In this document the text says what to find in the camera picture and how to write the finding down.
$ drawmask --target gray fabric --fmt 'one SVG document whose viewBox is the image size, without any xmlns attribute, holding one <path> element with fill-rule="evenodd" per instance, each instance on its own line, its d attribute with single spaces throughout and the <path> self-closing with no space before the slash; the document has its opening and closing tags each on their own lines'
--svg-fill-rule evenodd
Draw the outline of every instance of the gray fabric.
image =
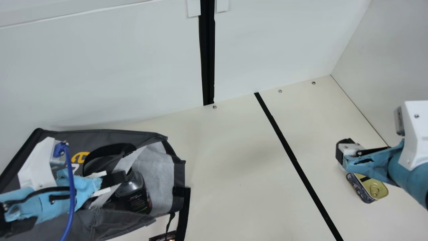
<svg viewBox="0 0 428 241">
<path fill-rule="evenodd" d="M 52 241 L 59 240 L 64 232 L 68 214 L 35 225 L 34 228 L 4 241 Z M 155 222 L 147 214 L 110 209 L 79 210 L 74 214 L 73 226 L 67 241 L 108 240 L 132 232 Z"/>
<path fill-rule="evenodd" d="M 152 212 L 149 215 L 114 209 L 79 210 L 75 213 L 73 226 L 68 241 L 107 240 L 150 225 L 154 217 L 165 215 L 170 211 L 179 211 L 183 207 L 182 197 L 173 197 L 174 185 L 184 187 L 184 164 L 169 154 L 162 141 L 166 137 L 157 133 L 122 131 L 122 130 L 87 130 L 75 132 L 44 131 L 40 141 L 50 136 L 70 143 L 70 153 L 91 152 L 101 146 L 116 143 L 131 143 L 137 148 L 147 146 L 137 157 L 133 169 L 142 173 L 152 200 Z M 81 166 L 76 174 L 81 174 Z M 19 188 L 18 180 L 9 184 L 9 190 Z M 31 231 L 12 236 L 6 241 L 59 240 L 64 232 L 68 214 L 34 226 Z"/>
<path fill-rule="evenodd" d="M 143 175 L 152 200 L 150 215 L 168 213 L 172 206 L 172 188 L 174 187 L 174 163 L 170 155 L 159 152 L 159 144 L 146 147 L 132 165 L 132 169 Z"/>
</svg>

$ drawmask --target white plastic part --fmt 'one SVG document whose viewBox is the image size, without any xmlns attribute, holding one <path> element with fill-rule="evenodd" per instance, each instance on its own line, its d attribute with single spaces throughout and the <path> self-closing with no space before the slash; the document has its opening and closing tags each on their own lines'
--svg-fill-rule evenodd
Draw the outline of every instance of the white plastic part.
<svg viewBox="0 0 428 241">
<path fill-rule="evenodd" d="M 187 15 L 189 18 L 201 15 L 200 0 L 187 0 Z"/>
<path fill-rule="evenodd" d="M 229 0 L 217 0 L 216 12 L 229 11 Z"/>
<path fill-rule="evenodd" d="M 107 171 L 94 172 L 91 175 L 87 175 L 86 178 L 99 178 L 107 175 Z"/>
<path fill-rule="evenodd" d="M 98 197 L 98 196 L 101 196 L 101 195 L 109 193 L 109 192 L 111 192 L 111 188 L 107 187 L 107 188 L 104 188 L 104 189 L 101 189 L 101 190 L 94 192 L 94 194 L 92 194 L 91 198 Z"/>
<path fill-rule="evenodd" d="M 401 105 L 405 138 L 398 163 L 412 171 L 428 163 L 428 100 L 406 101 Z"/>
<path fill-rule="evenodd" d="M 339 144 L 338 148 L 344 156 L 356 156 L 357 151 L 364 150 L 360 144 Z"/>
<path fill-rule="evenodd" d="M 46 137 L 34 147 L 18 172 L 21 188 L 32 187 L 37 191 L 46 187 L 56 187 L 50 164 L 54 145 L 55 139 Z"/>
</svg>

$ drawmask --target white bracket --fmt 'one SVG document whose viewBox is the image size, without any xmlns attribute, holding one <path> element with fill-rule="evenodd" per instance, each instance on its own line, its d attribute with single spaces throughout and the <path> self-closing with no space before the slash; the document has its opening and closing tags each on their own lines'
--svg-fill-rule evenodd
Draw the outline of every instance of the white bracket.
<svg viewBox="0 0 428 241">
<path fill-rule="evenodd" d="M 405 138 L 398 163 L 412 171 L 428 163 L 428 100 L 404 102 L 401 118 Z"/>
<path fill-rule="evenodd" d="M 217 0 L 216 12 L 229 11 L 229 0 Z"/>
<path fill-rule="evenodd" d="M 21 188 L 32 187 L 37 191 L 46 187 L 56 187 L 50 163 L 54 147 L 55 139 L 52 137 L 46 137 L 36 144 L 18 172 Z"/>
<path fill-rule="evenodd" d="M 200 0 L 187 0 L 187 15 L 189 18 L 201 15 Z"/>
</svg>

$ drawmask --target fabric bag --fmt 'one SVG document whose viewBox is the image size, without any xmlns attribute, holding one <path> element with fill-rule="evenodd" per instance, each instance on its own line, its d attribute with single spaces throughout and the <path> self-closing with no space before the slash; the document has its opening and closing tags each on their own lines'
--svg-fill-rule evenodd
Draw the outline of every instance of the fabric bag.
<svg viewBox="0 0 428 241">
<path fill-rule="evenodd" d="M 167 142 L 167 137 L 151 132 L 127 130 L 48 131 L 36 129 L 0 175 L 0 193 L 20 188 L 18 171 L 35 147 L 45 139 L 66 140 L 69 143 L 75 175 L 113 170 L 125 156 L 140 151 L 132 169 L 140 172 L 152 201 L 149 214 L 114 208 L 114 201 L 102 208 L 80 209 L 75 213 L 67 240 L 108 240 L 155 222 L 155 218 L 180 211 L 176 239 L 183 241 L 190 201 L 190 188 L 185 187 L 185 161 L 179 159 Z M 2 240 L 59 240 L 68 214 L 35 225 L 32 230 Z"/>
</svg>

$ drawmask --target aerosol can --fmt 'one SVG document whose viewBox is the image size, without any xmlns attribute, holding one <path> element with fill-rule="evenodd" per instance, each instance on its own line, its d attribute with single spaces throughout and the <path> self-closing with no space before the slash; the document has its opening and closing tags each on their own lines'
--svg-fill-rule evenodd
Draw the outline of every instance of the aerosol can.
<svg viewBox="0 0 428 241">
<path fill-rule="evenodd" d="M 126 210 L 149 214 L 152 211 L 152 201 L 144 182 L 143 175 L 133 171 L 132 168 L 126 175 L 128 182 L 122 183 L 116 190 L 116 197 Z"/>
</svg>

